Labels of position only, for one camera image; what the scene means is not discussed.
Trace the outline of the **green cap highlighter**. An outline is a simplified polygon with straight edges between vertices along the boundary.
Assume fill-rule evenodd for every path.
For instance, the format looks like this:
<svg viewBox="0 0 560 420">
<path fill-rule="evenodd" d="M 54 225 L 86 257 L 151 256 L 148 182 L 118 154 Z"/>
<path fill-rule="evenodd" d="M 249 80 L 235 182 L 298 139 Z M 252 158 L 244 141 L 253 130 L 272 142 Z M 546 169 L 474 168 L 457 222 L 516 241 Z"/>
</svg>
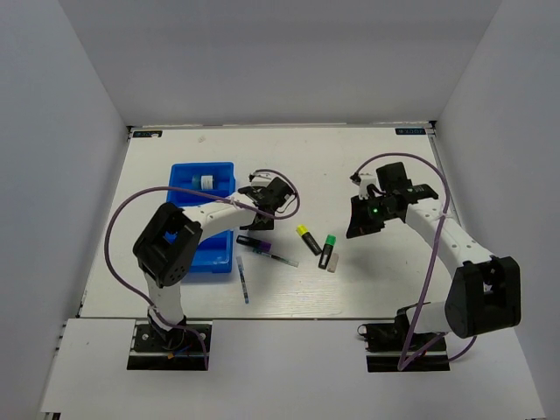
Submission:
<svg viewBox="0 0 560 420">
<path fill-rule="evenodd" d="M 318 267 L 322 270 L 325 270 L 328 266 L 328 263 L 331 260 L 333 254 L 333 248 L 336 244 L 336 237 L 332 234 L 329 234 L 325 238 L 325 243 L 322 248 L 322 252 L 320 254 L 320 258 L 318 260 Z"/>
</svg>

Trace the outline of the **blue gel jar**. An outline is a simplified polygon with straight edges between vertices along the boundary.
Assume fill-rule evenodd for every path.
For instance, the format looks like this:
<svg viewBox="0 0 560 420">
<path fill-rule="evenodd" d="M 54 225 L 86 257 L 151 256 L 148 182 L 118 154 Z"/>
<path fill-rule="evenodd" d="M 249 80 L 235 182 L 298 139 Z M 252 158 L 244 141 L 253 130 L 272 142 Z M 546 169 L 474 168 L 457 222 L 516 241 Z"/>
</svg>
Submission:
<svg viewBox="0 0 560 420">
<path fill-rule="evenodd" d="M 195 174 L 192 176 L 192 188 L 195 190 L 207 191 L 215 188 L 215 178 L 211 174 Z"/>
</svg>

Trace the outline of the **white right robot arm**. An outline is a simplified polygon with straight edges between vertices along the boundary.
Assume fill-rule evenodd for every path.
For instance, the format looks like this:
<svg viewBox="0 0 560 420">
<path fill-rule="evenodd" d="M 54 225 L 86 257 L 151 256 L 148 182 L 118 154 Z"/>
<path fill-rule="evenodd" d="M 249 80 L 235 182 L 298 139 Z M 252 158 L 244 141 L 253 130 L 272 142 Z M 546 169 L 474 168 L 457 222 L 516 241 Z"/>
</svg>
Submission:
<svg viewBox="0 0 560 420">
<path fill-rule="evenodd" d="M 447 298 L 397 311 L 396 341 L 413 349 L 427 333 L 454 333 L 466 339 L 518 326 L 522 318 L 521 270 L 511 256 L 498 257 L 477 243 L 452 218 L 428 185 L 413 185 L 402 163 L 376 170 L 383 195 L 373 216 L 400 219 L 437 252 L 451 277 Z"/>
</svg>

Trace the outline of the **purple cap black marker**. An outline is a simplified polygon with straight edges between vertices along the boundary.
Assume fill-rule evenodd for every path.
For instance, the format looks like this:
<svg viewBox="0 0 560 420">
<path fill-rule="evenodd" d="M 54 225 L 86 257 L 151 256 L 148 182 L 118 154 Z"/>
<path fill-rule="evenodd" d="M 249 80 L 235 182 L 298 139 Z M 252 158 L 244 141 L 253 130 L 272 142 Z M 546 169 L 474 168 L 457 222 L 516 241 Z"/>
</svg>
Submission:
<svg viewBox="0 0 560 420">
<path fill-rule="evenodd" d="M 242 246 L 257 249 L 263 252 L 270 252 L 271 244 L 267 241 L 262 241 L 253 237 L 239 234 L 236 237 L 236 242 Z"/>
</svg>

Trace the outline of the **yellow cap highlighter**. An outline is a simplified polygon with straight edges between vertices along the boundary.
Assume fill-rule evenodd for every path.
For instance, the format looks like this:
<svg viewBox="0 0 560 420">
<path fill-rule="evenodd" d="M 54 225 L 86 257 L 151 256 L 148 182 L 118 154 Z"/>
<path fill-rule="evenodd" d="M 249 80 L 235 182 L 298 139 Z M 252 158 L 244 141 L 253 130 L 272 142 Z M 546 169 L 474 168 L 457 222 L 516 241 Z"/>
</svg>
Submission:
<svg viewBox="0 0 560 420">
<path fill-rule="evenodd" d="M 322 248 L 318 245 L 312 234 L 306 226 L 298 225 L 297 234 L 300 236 L 307 248 L 315 255 L 319 256 L 322 253 Z"/>
</svg>

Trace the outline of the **blue white pen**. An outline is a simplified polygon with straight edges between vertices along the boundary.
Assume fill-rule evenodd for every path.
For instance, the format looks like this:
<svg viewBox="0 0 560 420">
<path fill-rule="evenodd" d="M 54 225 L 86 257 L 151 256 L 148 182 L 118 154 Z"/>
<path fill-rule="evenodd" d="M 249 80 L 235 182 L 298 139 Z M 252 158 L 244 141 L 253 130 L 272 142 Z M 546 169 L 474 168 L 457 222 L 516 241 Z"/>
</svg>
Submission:
<svg viewBox="0 0 560 420">
<path fill-rule="evenodd" d="M 242 257 L 240 255 L 238 255 L 236 257 L 236 261 L 237 261 L 237 268 L 238 268 L 240 281 L 241 281 L 241 289 L 242 289 L 242 293 L 243 293 L 244 303 L 245 303 L 245 305 L 248 305 L 249 304 L 249 293 L 248 293 L 248 288 L 247 288 L 247 284 L 246 284 L 245 270 L 244 270 L 244 266 L 243 266 Z"/>
</svg>

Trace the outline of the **grey eraser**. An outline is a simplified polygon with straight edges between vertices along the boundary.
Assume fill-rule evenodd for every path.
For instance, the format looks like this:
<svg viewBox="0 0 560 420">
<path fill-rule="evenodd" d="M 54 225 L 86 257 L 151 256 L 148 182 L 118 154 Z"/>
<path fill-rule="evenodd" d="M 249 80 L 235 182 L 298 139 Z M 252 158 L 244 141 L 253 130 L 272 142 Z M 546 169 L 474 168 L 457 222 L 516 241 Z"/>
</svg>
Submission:
<svg viewBox="0 0 560 420">
<path fill-rule="evenodd" d="M 327 268 L 326 268 L 327 271 L 330 273 L 334 273 L 337 269 L 338 261 L 339 261 L 339 254 L 332 253 L 329 263 L 327 264 Z"/>
</svg>

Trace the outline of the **blue compartment tray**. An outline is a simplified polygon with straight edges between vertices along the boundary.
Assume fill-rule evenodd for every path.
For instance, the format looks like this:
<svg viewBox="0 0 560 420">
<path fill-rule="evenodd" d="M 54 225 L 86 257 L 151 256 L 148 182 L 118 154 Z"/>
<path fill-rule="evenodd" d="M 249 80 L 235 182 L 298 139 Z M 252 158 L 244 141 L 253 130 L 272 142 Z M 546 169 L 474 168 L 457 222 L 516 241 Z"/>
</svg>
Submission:
<svg viewBox="0 0 560 420">
<path fill-rule="evenodd" d="M 192 188 L 195 174 L 214 175 L 213 190 L 201 191 Z M 199 216 L 203 233 L 193 255 L 188 273 L 222 275 L 231 271 L 233 265 L 232 230 L 217 230 L 202 212 L 212 202 L 211 195 L 226 198 L 235 192 L 235 167 L 231 162 L 176 163 L 171 166 L 166 200 L 185 210 L 187 217 Z"/>
</svg>

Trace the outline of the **right corner label sticker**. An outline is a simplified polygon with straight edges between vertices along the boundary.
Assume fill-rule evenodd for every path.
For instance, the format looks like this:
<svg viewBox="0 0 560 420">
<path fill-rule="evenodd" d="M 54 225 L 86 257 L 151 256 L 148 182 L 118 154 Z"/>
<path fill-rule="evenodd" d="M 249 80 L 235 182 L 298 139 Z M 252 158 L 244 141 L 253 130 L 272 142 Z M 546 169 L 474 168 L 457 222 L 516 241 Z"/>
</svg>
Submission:
<svg viewBox="0 0 560 420">
<path fill-rule="evenodd" d="M 395 128 L 395 133 L 398 136 L 425 136 L 426 130 L 424 128 L 401 127 Z"/>
</svg>

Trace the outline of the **corner label sticker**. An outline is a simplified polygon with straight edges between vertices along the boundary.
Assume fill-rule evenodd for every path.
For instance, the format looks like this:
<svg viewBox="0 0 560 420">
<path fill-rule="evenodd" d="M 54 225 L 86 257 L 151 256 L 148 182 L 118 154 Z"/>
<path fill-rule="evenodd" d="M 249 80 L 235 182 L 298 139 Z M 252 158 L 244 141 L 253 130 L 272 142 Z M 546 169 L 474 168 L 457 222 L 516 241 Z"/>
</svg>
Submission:
<svg viewBox="0 0 560 420">
<path fill-rule="evenodd" d="M 162 135 L 162 130 L 135 130 L 132 133 L 133 138 L 158 138 Z"/>
<path fill-rule="evenodd" d="M 401 127 L 395 128 L 395 133 L 398 136 L 425 136 L 426 130 L 424 128 Z"/>
</svg>

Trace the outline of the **left corner label sticker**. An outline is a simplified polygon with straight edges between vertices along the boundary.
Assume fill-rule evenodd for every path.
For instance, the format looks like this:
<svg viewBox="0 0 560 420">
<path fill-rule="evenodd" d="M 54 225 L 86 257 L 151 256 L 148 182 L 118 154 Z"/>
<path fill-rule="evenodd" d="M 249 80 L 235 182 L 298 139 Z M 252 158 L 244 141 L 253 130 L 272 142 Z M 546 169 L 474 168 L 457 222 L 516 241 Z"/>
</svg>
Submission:
<svg viewBox="0 0 560 420">
<path fill-rule="evenodd" d="M 133 138 L 158 138 L 162 135 L 162 130 L 135 130 L 132 133 Z"/>
</svg>

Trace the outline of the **aluminium table edge rail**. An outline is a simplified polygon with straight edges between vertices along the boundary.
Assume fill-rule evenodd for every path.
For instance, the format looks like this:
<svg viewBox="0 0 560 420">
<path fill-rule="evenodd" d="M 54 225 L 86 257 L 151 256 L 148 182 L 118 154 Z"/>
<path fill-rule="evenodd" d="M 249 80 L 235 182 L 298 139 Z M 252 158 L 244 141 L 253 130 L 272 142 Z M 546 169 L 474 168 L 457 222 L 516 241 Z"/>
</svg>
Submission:
<svg viewBox="0 0 560 420">
<path fill-rule="evenodd" d="M 476 137 L 477 131 L 456 131 L 438 120 L 430 121 L 430 127 L 433 130 L 432 149 L 451 188 L 454 214 L 476 241 L 487 249 L 493 249 L 480 213 L 485 209 L 485 205 L 479 203 L 479 199 L 483 199 L 480 181 L 484 179 L 480 175 L 480 164 L 484 163 L 484 158 L 482 143 Z"/>
</svg>

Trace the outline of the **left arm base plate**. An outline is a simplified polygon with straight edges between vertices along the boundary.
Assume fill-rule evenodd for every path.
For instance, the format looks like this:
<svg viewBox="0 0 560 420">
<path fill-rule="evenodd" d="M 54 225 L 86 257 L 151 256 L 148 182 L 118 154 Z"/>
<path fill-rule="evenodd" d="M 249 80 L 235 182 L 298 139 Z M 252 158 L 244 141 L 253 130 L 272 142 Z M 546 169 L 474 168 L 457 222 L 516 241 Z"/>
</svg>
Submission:
<svg viewBox="0 0 560 420">
<path fill-rule="evenodd" d="M 168 343 L 145 322 L 137 322 L 127 360 L 129 371 L 207 371 L 199 340 L 179 331 Z"/>
</svg>

